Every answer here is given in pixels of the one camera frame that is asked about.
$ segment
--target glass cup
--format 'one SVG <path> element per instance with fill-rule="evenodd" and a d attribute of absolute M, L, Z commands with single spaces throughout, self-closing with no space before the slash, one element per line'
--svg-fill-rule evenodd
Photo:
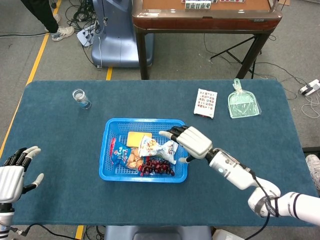
<path fill-rule="evenodd" d="M 75 89 L 72 92 L 72 96 L 74 100 L 76 100 L 76 102 L 81 106 L 81 108 L 89 109 L 91 107 L 91 101 L 89 101 L 85 91 L 83 91 L 82 89 L 79 89 L 79 88 Z"/>

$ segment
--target white sneaker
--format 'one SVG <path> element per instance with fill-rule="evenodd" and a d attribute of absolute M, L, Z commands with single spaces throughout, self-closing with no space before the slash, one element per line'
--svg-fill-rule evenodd
<path fill-rule="evenodd" d="M 70 37 L 72 34 L 74 34 L 74 32 L 75 29 L 73 26 L 59 26 L 58 31 L 56 33 L 51 33 L 51 38 L 54 42 L 58 42 L 62 39 Z"/>
<path fill-rule="evenodd" d="M 305 160 L 314 184 L 320 190 L 320 159 L 316 155 L 310 154 L 306 156 Z"/>
<path fill-rule="evenodd" d="M 53 14 L 53 18 L 56 20 L 56 23 L 57 23 L 57 24 L 58 24 L 58 23 L 60 22 L 60 20 L 61 20 L 61 16 L 60 16 L 59 14 Z"/>

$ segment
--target blue basket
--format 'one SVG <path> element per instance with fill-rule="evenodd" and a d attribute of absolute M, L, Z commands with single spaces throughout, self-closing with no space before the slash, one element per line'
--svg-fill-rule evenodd
<path fill-rule="evenodd" d="M 171 164 L 175 175 L 151 173 L 149 176 L 139 176 L 136 170 L 125 168 L 121 165 L 114 166 L 111 162 L 110 145 L 113 138 L 122 144 L 127 144 L 128 132 L 152 133 L 152 138 L 160 145 L 168 141 L 159 135 L 159 131 L 171 129 L 173 126 L 183 126 L 185 123 L 176 119 L 139 119 L 139 118 L 112 118 L 105 124 L 103 133 L 99 175 L 105 181 L 120 182 L 151 182 L 151 183 L 181 183 L 187 178 L 188 164 L 179 162 L 179 158 L 187 157 L 188 152 L 178 147 L 174 159 L 176 164 Z"/>

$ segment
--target person's leg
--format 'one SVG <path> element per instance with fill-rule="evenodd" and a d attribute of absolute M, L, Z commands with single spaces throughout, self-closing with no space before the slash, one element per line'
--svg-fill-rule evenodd
<path fill-rule="evenodd" d="M 21 0 L 21 2 L 50 33 L 57 33 L 59 26 L 52 14 L 49 0 Z"/>

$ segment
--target gray carpet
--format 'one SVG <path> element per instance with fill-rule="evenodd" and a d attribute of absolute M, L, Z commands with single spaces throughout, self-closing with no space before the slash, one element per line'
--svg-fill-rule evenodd
<path fill-rule="evenodd" d="M 64 12 L 70 3 L 62 1 L 61 24 L 66 23 Z M 291 74 L 310 82 L 319 78 L 320 59 L 320 4 L 304 0 L 291 0 L 291 6 L 283 9 L 283 19 L 273 35 L 276 41 L 269 40 L 259 56 L 258 62 L 271 62 L 287 69 Z M 43 26 L 37 21 L 19 0 L 0 1 L 0 34 L 6 33 L 42 33 Z M 207 47 L 219 52 L 245 39 L 245 35 L 206 35 Z M 13 113 L 38 54 L 42 37 L 0 38 L 0 143 L 5 137 Z M 248 44 L 232 52 L 239 58 L 245 55 Z M 231 79 L 240 66 L 229 64 L 222 58 L 209 62 L 208 53 L 203 44 L 203 34 L 157 34 L 155 59 L 150 71 L 151 79 Z M 106 79 L 106 69 L 97 69 L 86 59 L 75 35 L 62 42 L 46 45 L 34 80 L 90 80 Z M 259 64 L 256 72 L 273 75 L 283 81 L 290 76 L 283 70 L 268 64 Z M 138 69 L 118 68 L 113 70 L 113 80 L 140 79 Z M 283 86 L 297 92 L 300 84 L 290 79 Z M 288 98 L 295 95 L 287 92 Z M 307 103 L 302 97 L 289 100 L 291 112 L 304 147 L 320 143 L 320 119 L 311 119 L 301 113 L 301 106 Z M 74 236 L 74 226 L 49 226 L 54 232 Z M 249 236 L 257 230 L 253 227 L 226 227 L 226 230 L 241 237 Z M 315 240 L 319 239 L 319 227 L 267 227 L 255 239 L 260 240 Z M 60 239 L 35 227 L 28 237 L 17 239 L 40 240 Z"/>

